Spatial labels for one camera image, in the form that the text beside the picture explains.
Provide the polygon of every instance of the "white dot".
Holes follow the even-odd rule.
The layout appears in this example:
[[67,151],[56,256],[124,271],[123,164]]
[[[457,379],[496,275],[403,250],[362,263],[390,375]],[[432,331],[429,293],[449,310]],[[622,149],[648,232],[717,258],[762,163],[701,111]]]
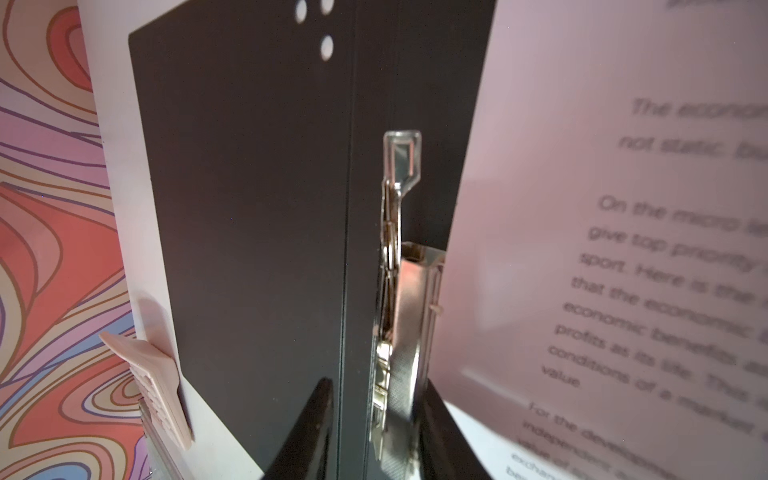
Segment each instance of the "white dot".
[[296,2],[296,23],[304,22],[306,18],[306,0]]
[[333,10],[333,0],[320,0],[320,10],[323,15],[328,15]]
[[324,61],[328,61],[331,55],[333,55],[333,38],[330,35],[326,35],[320,43],[320,57]]

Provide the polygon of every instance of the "binder mechanism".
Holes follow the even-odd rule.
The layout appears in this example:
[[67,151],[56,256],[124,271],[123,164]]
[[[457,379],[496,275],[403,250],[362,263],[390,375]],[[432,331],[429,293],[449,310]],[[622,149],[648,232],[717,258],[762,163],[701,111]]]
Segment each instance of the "binder mechanism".
[[374,328],[370,441],[382,470],[403,480],[419,470],[417,412],[427,388],[429,350],[445,251],[401,240],[403,197],[421,177],[418,131],[384,135],[379,310]]

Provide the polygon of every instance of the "metal lever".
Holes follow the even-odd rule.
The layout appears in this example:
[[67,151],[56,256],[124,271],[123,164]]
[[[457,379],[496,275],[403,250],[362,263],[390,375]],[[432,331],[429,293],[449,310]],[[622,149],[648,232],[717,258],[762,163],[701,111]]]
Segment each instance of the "metal lever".
[[445,252],[401,241],[402,199],[421,177],[421,134],[384,135],[379,306],[375,331],[370,439],[382,470],[394,480],[418,465],[419,403]]

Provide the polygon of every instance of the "silver metal hardware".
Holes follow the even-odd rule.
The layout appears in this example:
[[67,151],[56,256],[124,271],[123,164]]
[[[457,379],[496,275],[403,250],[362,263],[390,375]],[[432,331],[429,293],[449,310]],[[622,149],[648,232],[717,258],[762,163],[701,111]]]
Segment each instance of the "silver metal hardware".
[[402,480],[418,465],[416,412],[426,388],[429,350],[445,252],[403,243],[403,197],[421,178],[421,134],[384,135],[380,299],[370,439],[382,470]]

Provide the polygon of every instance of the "hole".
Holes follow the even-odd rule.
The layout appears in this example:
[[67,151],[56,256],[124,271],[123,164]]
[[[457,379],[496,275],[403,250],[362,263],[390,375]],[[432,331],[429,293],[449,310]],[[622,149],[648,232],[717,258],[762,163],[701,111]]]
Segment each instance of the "hole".
[[320,0],[320,10],[323,15],[328,15],[333,10],[333,0]]
[[328,61],[333,55],[333,38],[330,35],[323,37],[323,41],[320,42],[320,57],[323,61]]
[[296,2],[296,23],[303,23],[305,19],[306,19],[306,0],[299,0],[298,2]]

